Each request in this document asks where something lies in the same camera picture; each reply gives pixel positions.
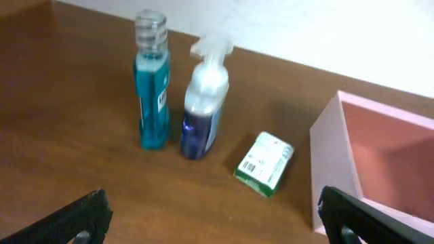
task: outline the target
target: mouthwash bottle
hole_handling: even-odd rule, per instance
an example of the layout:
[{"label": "mouthwash bottle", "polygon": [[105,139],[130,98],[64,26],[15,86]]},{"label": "mouthwash bottle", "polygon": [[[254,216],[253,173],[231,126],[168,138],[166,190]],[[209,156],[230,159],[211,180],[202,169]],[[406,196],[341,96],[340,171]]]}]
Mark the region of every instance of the mouthwash bottle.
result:
[{"label": "mouthwash bottle", "polygon": [[181,153],[188,159],[200,159],[211,149],[229,88],[224,57],[233,50],[229,40],[208,35],[191,47],[191,53],[203,57],[198,64],[184,101]]},{"label": "mouthwash bottle", "polygon": [[166,17],[152,10],[136,15],[134,80],[140,101],[140,141],[144,149],[157,150],[169,136],[169,109],[166,104],[170,79]]}]

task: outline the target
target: soap bar box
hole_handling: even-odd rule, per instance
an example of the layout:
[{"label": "soap bar box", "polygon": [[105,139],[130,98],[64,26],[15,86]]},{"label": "soap bar box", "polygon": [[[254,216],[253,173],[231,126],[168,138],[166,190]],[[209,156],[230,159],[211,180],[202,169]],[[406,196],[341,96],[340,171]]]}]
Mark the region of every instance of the soap bar box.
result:
[{"label": "soap bar box", "polygon": [[335,186],[434,237],[434,120],[343,91],[310,130],[313,228]]},{"label": "soap bar box", "polygon": [[260,195],[271,197],[293,154],[290,144],[263,131],[233,175]]}]

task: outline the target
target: clear bottle cap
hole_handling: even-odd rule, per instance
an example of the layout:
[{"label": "clear bottle cap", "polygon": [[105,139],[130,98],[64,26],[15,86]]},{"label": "clear bottle cap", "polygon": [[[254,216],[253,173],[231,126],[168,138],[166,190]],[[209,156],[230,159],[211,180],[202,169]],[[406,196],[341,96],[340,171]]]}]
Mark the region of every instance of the clear bottle cap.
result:
[{"label": "clear bottle cap", "polygon": [[136,44],[140,49],[161,52],[167,49],[167,18],[145,9],[136,14]]}]

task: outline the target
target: black object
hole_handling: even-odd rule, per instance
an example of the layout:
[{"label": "black object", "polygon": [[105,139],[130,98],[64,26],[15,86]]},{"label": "black object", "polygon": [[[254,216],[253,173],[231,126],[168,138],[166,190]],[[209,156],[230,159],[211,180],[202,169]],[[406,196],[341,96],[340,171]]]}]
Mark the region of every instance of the black object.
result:
[{"label": "black object", "polygon": [[104,190],[95,190],[42,220],[8,236],[0,244],[101,244],[113,212]]},{"label": "black object", "polygon": [[335,187],[323,188],[318,213],[331,244],[359,244],[358,237],[369,244],[434,243],[434,238]]}]

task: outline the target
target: brown desk surface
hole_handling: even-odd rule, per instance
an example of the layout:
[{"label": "brown desk surface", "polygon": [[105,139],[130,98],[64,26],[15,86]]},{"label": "brown desk surface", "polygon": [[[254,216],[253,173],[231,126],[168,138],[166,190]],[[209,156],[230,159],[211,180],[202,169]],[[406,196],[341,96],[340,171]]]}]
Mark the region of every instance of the brown desk surface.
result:
[{"label": "brown desk surface", "polygon": [[[326,243],[310,229],[309,128],[336,90],[434,113],[428,98],[236,49],[217,141],[187,161],[178,141],[194,38],[170,35],[174,137],[149,152],[132,22],[55,3],[0,28],[0,237],[101,187],[114,210],[107,243]],[[232,177],[262,130],[296,148],[270,199]]]}]

